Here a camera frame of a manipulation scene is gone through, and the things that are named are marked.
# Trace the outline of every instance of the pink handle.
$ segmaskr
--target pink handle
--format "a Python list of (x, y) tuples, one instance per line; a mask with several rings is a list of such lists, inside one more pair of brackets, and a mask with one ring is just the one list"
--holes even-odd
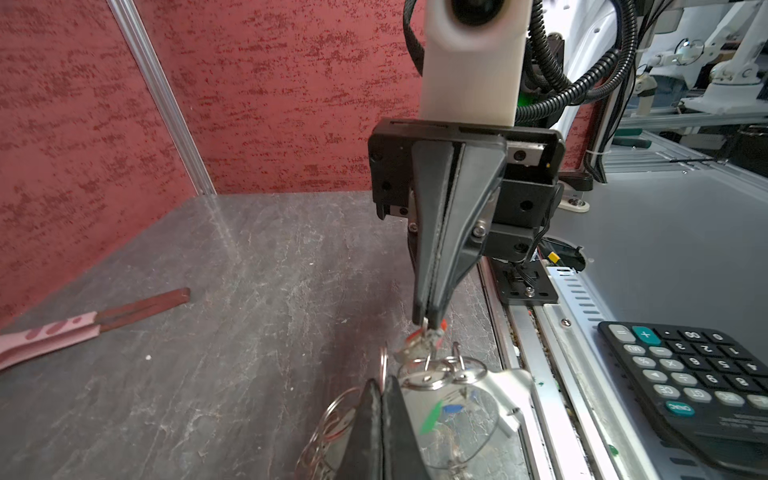
[(24, 332), (0, 335), (0, 370), (97, 337), (101, 326), (95, 320), (96, 312), (90, 312)]

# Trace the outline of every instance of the zip tie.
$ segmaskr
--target zip tie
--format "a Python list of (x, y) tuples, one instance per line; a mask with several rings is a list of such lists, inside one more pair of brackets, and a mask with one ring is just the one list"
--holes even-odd
[(585, 152), (587, 152), (588, 154), (593, 154), (593, 155), (608, 155), (610, 152), (612, 152), (612, 150), (609, 148), (606, 151), (585, 150)]

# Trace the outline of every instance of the wire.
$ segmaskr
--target wire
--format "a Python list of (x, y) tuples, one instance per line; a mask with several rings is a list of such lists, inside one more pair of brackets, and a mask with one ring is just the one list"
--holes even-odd
[[(680, 50), (680, 46), (682, 46), (682, 45), (683, 45), (683, 43), (685, 43), (686, 41), (688, 41), (688, 39), (687, 39), (687, 38), (683, 38), (683, 39), (682, 39), (682, 40), (680, 40), (680, 42), (677, 44), (677, 47), (675, 47), (675, 48), (674, 48), (674, 53), (675, 53), (676, 55), (677, 55), (677, 51), (678, 51), (678, 50)], [(701, 58), (701, 56), (702, 56), (702, 55), (704, 55), (704, 40), (701, 40), (701, 39), (697, 39), (697, 40), (691, 41), (690, 43), (691, 43), (691, 44), (693, 44), (693, 43), (695, 43), (695, 42), (697, 42), (697, 41), (698, 41), (699, 43), (701, 43), (701, 52), (699, 53), (699, 56), (698, 56), (698, 57), (696, 57), (696, 58), (694, 58), (693, 60), (689, 61), (688, 63), (679, 63), (679, 64), (678, 64), (679, 66), (681, 66), (681, 67), (685, 67), (685, 66), (687, 66), (687, 65), (692, 65), (692, 64), (696, 63), (696, 62), (699, 60), (699, 58)]]
[(534, 286), (533, 279), (522, 269), (522, 263), (511, 263), (515, 273), (521, 278), (525, 286)]
[(554, 191), (554, 195), (552, 196), (552, 201), (547, 206), (547, 210), (544, 212), (544, 226), (541, 228), (541, 230), (538, 231), (536, 234), (536, 237), (533, 238), (532, 248), (528, 251), (528, 255), (525, 256), (525, 260), (523, 262), (530, 262), (531, 256), (533, 255), (534, 247), (538, 246), (538, 243), (541, 241), (542, 238), (544, 238), (544, 235), (549, 230), (549, 221), (552, 218), (552, 207), (554, 206), (555, 202), (560, 203), (561, 198), (561, 192), (563, 191), (563, 184), (558, 184), (557, 189)]
[[(607, 97), (615, 88), (617, 88), (623, 79), (629, 75), (630, 66), (634, 63), (634, 56), (637, 50), (637, 19), (635, 15), (634, 0), (611, 0), (616, 8), (617, 22), (617, 41), (621, 41), (621, 50), (612, 48), (595, 62), (578, 80), (571, 83), (567, 78), (567, 84), (559, 85), (556, 88), (558, 93), (531, 105), (518, 106), (518, 122), (526, 122), (546, 118), (547, 116), (561, 110), (569, 104), (582, 104), (598, 101)], [(544, 77), (549, 84), (558, 84), (554, 81), (554, 76), (562, 76), (562, 68), (559, 71), (554, 70), (553, 77), (548, 77), (548, 61), (552, 60), (553, 65), (558, 65), (549, 51), (546, 32), (544, 30), (543, 4), (541, 0), (534, 0), (533, 10), (531, 12), (531, 21), (529, 33), (531, 34), (532, 47), (539, 65), (544, 72)], [(408, 53), (416, 66), (419, 74), (423, 73), (424, 67), (424, 47), (413, 33), (410, 26), (413, 9), (416, 0), (406, 0), (403, 5), (402, 28), (406, 37), (406, 47)], [(593, 88), (598, 81), (608, 75), (608, 79), (599, 87)]]
[[(672, 2), (674, 2), (674, 0), (666, 0), (664, 3), (659, 4), (659, 6), (656, 7), (655, 11), (649, 12), (648, 15), (645, 15), (643, 17), (643, 21), (641, 22), (641, 25), (640, 25), (640, 32), (638, 34), (638, 38), (640, 39), (640, 41), (643, 41), (643, 39), (645, 38), (645, 35), (656, 24), (661, 14), (664, 13), (664, 11), (667, 8), (669, 8), (670, 5), (672, 5)], [(650, 69), (646, 67), (645, 71), (648, 72), (650, 71)], [(594, 166), (592, 166), (588, 157), (585, 158), (586, 161), (582, 161), (582, 163), (584, 164), (584, 169), (587, 171), (587, 173), (589, 173), (595, 180), (599, 181), (602, 184), (607, 183), (607, 177), (605, 176), (605, 169), (603, 167), (603, 154), (605, 153), (605, 147), (607, 146), (608, 141), (615, 135), (616, 130), (618, 130), (619, 123), (621, 122), (621, 117), (623, 116), (624, 111), (627, 110), (627, 105), (629, 105), (629, 100), (632, 98), (631, 92), (634, 91), (635, 81), (637, 80), (637, 77), (635, 76), (631, 75), (630, 77), (631, 78), (625, 79), (626, 83), (622, 85), (621, 90), (619, 90), (618, 101), (614, 105), (613, 111), (611, 112), (611, 116), (608, 119), (608, 126), (606, 127), (606, 132), (610, 132), (610, 134), (606, 134), (603, 136), (601, 144), (597, 148), (597, 151), (601, 153), (595, 157)], [(627, 95), (627, 87), (629, 86), (630, 81), (632, 83), (632, 86), (630, 89), (630, 94)]]

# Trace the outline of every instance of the metal key ring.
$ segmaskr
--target metal key ring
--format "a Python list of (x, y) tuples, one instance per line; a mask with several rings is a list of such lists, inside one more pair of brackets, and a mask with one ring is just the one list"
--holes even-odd
[[(408, 372), (408, 367), (424, 365), (424, 368)], [(403, 364), (397, 372), (398, 378), (405, 378), (402, 386), (409, 390), (418, 390), (428, 392), (440, 390), (442, 387), (453, 382), (453, 367), (445, 359), (433, 360), (430, 357), (425, 359), (414, 359)]]
[[(443, 361), (453, 368), (454, 383), (471, 385), (488, 375), (488, 367), (480, 360), (471, 356), (446, 356)], [(475, 365), (476, 368), (470, 368), (470, 365)]]

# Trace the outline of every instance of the red wall panel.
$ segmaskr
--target red wall panel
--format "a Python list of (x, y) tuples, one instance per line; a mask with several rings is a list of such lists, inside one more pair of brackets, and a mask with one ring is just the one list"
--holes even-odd
[(594, 116), (598, 105), (593, 103), (579, 107), (565, 138), (565, 157), (560, 170), (577, 170), (581, 166), (581, 159), (584, 158), (584, 152), (589, 147), (589, 138), (594, 131)]
[(0, 326), (194, 195), (104, 0), (0, 5)]
[(418, 111), (402, 0), (136, 3), (219, 193), (367, 190), (373, 125)]

